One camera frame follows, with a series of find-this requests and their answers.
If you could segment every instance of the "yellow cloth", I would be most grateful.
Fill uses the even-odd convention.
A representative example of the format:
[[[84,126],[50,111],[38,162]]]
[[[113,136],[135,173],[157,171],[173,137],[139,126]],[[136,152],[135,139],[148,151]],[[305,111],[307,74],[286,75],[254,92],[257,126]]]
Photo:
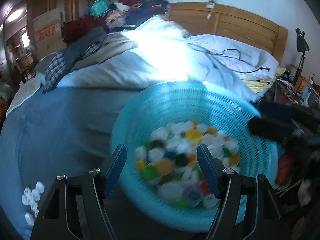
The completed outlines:
[[[276,76],[281,76],[286,69],[284,67],[278,67],[276,70]],[[264,89],[269,89],[272,87],[273,83],[276,81],[276,77],[273,79],[263,79],[263,80],[242,80],[248,88],[250,88],[254,93],[260,93]]]

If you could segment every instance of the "blue gripper pad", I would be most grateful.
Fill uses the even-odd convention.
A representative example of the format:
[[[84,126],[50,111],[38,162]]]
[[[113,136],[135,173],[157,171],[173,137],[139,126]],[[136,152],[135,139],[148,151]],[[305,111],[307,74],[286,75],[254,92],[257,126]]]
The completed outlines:
[[[197,160],[210,193],[219,199],[221,190],[223,190],[224,166],[222,162],[213,158],[204,144],[197,148]]]
[[[127,148],[124,145],[119,145],[112,154],[110,168],[105,175],[105,190],[104,195],[108,197],[116,187],[124,164],[127,160]]]

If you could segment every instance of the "blue plastic basket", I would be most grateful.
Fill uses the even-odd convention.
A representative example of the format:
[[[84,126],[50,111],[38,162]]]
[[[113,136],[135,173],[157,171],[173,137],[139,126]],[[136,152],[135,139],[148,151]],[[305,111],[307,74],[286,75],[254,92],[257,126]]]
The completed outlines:
[[[196,119],[238,140],[242,175],[264,174],[273,183],[278,159],[276,144],[252,136],[247,129],[248,121],[259,115],[249,103],[212,84],[168,82],[142,91],[123,108],[113,128],[111,152],[118,144],[128,149],[120,176],[123,190],[141,211],[160,223],[184,231],[208,231],[217,206],[178,209],[163,202],[141,179],[135,166],[135,148],[148,141],[153,130],[169,122]],[[245,202],[243,196],[237,222],[244,219]]]

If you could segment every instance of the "black desk lamp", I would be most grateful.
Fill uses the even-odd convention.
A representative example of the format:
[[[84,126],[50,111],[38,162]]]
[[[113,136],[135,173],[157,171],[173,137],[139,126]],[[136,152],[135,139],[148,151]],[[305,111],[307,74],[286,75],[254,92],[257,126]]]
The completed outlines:
[[[308,46],[308,43],[304,39],[305,33],[304,32],[301,33],[300,29],[296,29],[296,33],[297,33],[297,51],[298,52],[302,52],[302,56],[301,56],[301,60],[300,60],[299,66],[297,68],[297,72],[296,72],[296,74],[294,76],[294,79],[293,79],[293,84],[294,85],[297,83],[297,80],[298,80],[299,76],[302,73],[304,60],[306,58],[305,52],[310,50],[309,46]]]

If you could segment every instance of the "pile of clothes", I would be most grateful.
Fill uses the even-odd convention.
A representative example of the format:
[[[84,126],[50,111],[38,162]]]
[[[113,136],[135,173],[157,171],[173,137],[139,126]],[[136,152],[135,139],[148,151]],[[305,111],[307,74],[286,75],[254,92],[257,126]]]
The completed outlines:
[[[106,33],[132,30],[154,15],[166,15],[168,10],[165,0],[96,0],[86,8],[83,18],[64,22],[62,36],[71,44],[98,26]]]

